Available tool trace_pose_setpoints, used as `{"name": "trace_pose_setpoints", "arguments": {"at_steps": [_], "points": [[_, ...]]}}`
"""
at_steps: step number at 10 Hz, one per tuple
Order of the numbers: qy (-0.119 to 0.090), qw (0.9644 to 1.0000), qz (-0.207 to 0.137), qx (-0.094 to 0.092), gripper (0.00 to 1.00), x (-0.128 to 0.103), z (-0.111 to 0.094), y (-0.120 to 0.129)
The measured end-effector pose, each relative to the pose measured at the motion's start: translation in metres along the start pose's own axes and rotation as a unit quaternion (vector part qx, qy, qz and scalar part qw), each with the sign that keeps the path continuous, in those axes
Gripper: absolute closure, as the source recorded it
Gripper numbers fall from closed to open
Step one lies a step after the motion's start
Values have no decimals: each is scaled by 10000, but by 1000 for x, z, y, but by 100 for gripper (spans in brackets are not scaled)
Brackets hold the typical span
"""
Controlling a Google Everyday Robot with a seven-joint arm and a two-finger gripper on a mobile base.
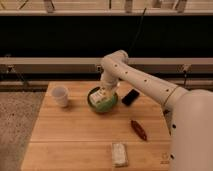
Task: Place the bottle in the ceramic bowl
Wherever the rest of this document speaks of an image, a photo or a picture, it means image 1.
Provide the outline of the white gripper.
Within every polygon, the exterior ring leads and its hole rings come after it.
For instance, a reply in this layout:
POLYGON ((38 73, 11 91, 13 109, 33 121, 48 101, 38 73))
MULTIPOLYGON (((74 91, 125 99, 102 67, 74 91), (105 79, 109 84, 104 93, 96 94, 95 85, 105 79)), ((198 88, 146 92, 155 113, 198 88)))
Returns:
POLYGON ((119 81, 117 79, 107 80, 106 78, 101 78, 101 87, 107 91, 115 91, 118 87, 119 81))

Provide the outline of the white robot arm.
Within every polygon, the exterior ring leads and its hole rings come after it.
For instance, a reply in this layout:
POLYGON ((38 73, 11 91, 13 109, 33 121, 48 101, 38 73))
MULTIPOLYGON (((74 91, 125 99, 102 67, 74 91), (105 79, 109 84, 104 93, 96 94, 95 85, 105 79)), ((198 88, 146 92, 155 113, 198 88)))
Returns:
POLYGON ((128 65, 119 50, 101 60, 102 85, 121 78, 172 113, 169 171, 213 171, 213 92, 187 90, 128 65))

